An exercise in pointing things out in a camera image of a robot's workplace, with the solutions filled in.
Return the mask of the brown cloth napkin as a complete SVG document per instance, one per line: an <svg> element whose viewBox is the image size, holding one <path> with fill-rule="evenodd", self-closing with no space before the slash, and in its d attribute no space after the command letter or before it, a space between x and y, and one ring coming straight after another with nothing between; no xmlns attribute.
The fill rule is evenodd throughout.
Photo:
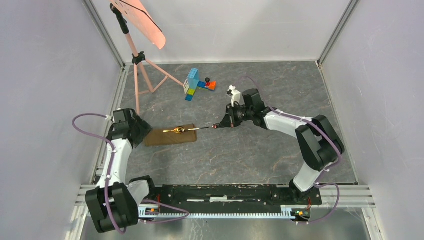
<svg viewBox="0 0 424 240"><path fill-rule="evenodd" d="M176 127L154 128L143 140L146 147L194 143L197 141L197 131L182 133L172 132Z"/></svg>

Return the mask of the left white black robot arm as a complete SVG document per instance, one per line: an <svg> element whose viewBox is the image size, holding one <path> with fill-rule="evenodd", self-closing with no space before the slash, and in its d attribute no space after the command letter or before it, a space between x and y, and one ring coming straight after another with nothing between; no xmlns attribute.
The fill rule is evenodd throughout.
<svg viewBox="0 0 424 240"><path fill-rule="evenodd" d="M107 142L105 168L94 189L85 194L85 202L94 227L100 234L110 231L125 233L139 221L139 204L153 203L157 198L150 176L142 176L125 184L129 157L152 131L134 109L113 112Z"/></svg>

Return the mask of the pink music stand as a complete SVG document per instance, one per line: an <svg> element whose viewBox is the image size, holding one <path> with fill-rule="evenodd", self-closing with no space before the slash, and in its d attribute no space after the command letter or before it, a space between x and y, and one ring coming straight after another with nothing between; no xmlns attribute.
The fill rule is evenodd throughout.
<svg viewBox="0 0 424 240"><path fill-rule="evenodd" d="M110 10L116 16L119 27L131 50L131 63L134 72L134 89L136 113L140 113L140 96L155 93L166 81L172 80L180 87L183 82L172 76L146 56L146 50L162 50L167 39L147 9L139 0L112 0ZM145 64L164 75L164 78L153 85L146 71Z"/></svg>

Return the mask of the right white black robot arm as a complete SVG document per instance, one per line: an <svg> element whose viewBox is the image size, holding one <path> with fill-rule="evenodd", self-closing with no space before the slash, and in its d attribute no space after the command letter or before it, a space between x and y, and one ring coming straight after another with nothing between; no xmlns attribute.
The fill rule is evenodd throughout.
<svg viewBox="0 0 424 240"><path fill-rule="evenodd" d="M225 116L213 128L236 128L245 121L257 127L276 131L297 139L304 163L299 173L289 183L289 199L302 204L318 178L334 165L345 152L345 146L334 127L324 115L300 117L265 105L256 88L239 92L230 86L227 95L231 103Z"/></svg>

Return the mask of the gold spoon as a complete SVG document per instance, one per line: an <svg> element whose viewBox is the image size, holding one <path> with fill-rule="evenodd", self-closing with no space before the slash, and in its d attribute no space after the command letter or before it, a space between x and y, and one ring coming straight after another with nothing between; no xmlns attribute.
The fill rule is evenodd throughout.
<svg viewBox="0 0 424 240"><path fill-rule="evenodd" d="M162 130L163 133L175 133L175 134L182 134L190 131L198 131L200 128L185 128L183 126L177 126L170 130Z"/></svg>

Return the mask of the black fork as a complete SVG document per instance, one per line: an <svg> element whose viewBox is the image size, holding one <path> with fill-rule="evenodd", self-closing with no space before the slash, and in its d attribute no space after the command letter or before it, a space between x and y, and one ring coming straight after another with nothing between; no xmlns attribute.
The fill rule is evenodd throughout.
<svg viewBox="0 0 424 240"><path fill-rule="evenodd" d="M199 131L199 130L205 130L205 129L217 129L218 125L214 124L211 126L205 126L205 127L195 127L195 128L190 128L190 131Z"/></svg>

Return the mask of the colourful toy block structure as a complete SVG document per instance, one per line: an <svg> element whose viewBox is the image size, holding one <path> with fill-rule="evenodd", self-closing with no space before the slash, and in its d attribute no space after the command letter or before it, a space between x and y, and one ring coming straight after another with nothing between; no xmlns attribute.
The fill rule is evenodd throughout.
<svg viewBox="0 0 424 240"><path fill-rule="evenodd" d="M192 68L183 83L184 99L191 102L198 88L214 92L216 84L216 81L212 81L209 77L206 77L203 81L200 80L199 70Z"/></svg>

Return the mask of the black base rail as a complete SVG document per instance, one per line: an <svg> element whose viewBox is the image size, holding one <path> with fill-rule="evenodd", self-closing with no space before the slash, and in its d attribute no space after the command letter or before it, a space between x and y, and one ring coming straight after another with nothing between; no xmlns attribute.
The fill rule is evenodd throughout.
<svg viewBox="0 0 424 240"><path fill-rule="evenodd" d="M279 213L281 206L303 208L320 206L318 188L296 193L288 185L278 184L207 184L158 185L148 200L171 206L159 207L161 214L267 214Z"/></svg>

